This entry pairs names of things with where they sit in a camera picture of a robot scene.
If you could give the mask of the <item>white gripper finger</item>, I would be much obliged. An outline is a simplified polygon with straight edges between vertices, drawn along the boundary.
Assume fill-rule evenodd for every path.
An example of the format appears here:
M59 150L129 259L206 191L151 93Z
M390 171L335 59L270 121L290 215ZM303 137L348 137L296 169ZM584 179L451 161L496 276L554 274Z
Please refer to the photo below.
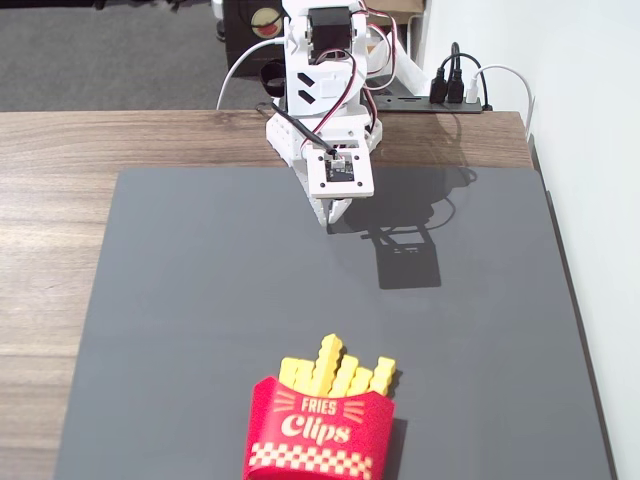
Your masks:
M322 201L320 199L314 198L310 193L309 176L306 161L294 160L290 164L290 167L293 169L298 181L300 182L319 224L321 226L327 226L328 218Z
M335 224L350 207L353 199L332 199L329 203L328 223Z

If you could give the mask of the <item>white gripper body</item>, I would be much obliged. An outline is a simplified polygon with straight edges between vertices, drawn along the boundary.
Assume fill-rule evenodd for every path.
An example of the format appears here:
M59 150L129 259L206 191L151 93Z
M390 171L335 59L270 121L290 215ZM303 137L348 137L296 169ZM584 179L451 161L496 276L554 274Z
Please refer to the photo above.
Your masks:
M380 119L370 125L371 118L362 107L360 113L339 114L332 117L316 135L335 150L340 147L366 147L373 151L382 140L383 126ZM290 167L306 161L306 154L313 149L325 152L322 145L308 140L289 120L275 113L266 124L267 141Z

